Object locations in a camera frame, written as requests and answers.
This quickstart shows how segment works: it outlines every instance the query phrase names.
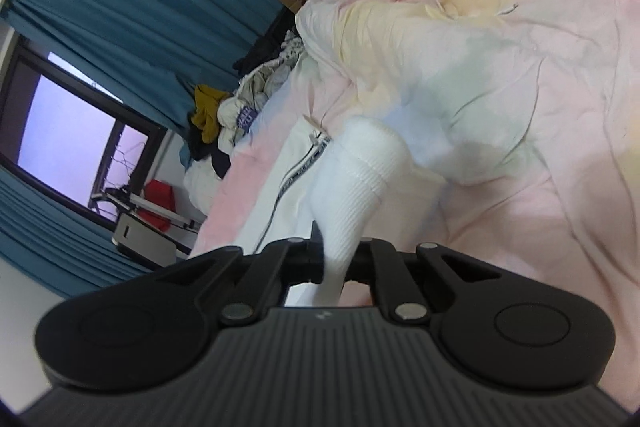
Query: bed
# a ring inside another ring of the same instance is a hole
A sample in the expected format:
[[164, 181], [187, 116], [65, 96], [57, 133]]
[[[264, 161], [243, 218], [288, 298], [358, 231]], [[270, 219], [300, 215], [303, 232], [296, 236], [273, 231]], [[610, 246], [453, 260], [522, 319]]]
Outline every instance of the bed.
[[363, 235], [441, 243], [603, 308], [600, 383], [635, 410], [638, 1], [310, 0], [306, 52], [236, 146], [192, 255], [317, 221], [335, 286]]

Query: window frame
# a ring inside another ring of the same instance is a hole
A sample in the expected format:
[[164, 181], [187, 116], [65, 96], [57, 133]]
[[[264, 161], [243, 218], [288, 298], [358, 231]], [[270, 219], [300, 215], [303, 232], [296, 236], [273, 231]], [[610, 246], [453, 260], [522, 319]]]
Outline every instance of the window frame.
[[[110, 150], [114, 150], [117, 146], [120, 134], [124, 130], [125, 126], [129, 126], [147, 136], [143, 152], [140, 155], [140, 159], [138, 160], [138, 163], [136, 164], [136, 167], [131, 173], [129, 179], [129, 188], [131, 192], [134, 194], [140, 194], [156, 155], [158, 155], [162, 140], [167, 133], [167, 129], [142, 116], [132, 108], [121, 104], [100, 90], [95, 89], [82, 80], [79, 80], [72, 74], [67, 73], [62, 68], [52, 62], [49, 62], [46, 58], [38, 55], [36, 52], [29, 49], [28, 41], [24, 38], [20, 38], [16, 44], [4, 76], [4, 81], [2, 81], [2, 87], [0, 89], [0, 114], [2, 114], [6, 106], [6, 99], [10, 92], [12, 82], [14, 81], [15, 70], [19, 63], [27, 65], [27, 67], [32, 68], [36, 73], [48, 78], [51, 82], [58, 84], [63, 89], [93, 105], [116, 120], [96, 172], [92, 193], [97, 192], [100, 188], [98, 187], [98, 184], [106, 175], [111, 163], [111, 153], [113, 153], [113, 151], [110, 153]], [[62, 204], [69, 210], [72, 210], [77, 214], [80, 214], [82, 217], [105, 227], [105, 229], [111, 230], [111, 232], [115, 230], [116, 222], [97, 214], [87, 206], [83, 206], [71, 198], [68, 198], [61, 192], [58, 192], [54, 188], [49, 187], [49, 185], [41, 182], [32, 174], [29, 174], [27, 171], [19, 167], [17, 163], [12, 161], [10, 158], [7, 158], [2, 153], [0, 153], [0, 165], [11, 174], [21, 179], [21, 181], [31, 185], [31, 187], [57, 203]]]

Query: window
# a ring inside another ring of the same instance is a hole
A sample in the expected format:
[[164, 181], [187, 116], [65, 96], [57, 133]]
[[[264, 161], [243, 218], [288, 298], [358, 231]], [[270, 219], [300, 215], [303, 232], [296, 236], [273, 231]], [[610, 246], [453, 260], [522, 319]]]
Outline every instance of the window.
[[109, 187], [140, 194], [165, 129], [53, 53], [22, 42], [0, 90], [0, 159], [68, 208], [113, 229]]

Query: ribbed black surface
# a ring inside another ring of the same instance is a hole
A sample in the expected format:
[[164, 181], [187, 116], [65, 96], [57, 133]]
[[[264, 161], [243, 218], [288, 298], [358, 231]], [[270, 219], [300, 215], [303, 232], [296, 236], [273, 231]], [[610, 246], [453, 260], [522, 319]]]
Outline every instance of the ribbed black surface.
[[604, 427], [625, 417], [596, 388], [525, 397], [483, 387], [425, 331], [360, 308], [273, 309], [224, 331], [167, 385], [126, 396], [55, 389], [22, 418], [33, 427]]

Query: metal screw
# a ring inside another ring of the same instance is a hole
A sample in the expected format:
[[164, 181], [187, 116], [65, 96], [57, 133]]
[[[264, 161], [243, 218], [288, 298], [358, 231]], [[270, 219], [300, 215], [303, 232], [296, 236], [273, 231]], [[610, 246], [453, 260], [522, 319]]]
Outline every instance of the metal screw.
[[222, 308], [222, 316], [230, 321], [241, 321], [248, 319], [254, 314], [254, 309], [249, 304], [233, 302]]
[[396, 308], [396, 315], [404, 321], [421, 319], [428, 313], [427, 308], [416, 302], [405, 302]]

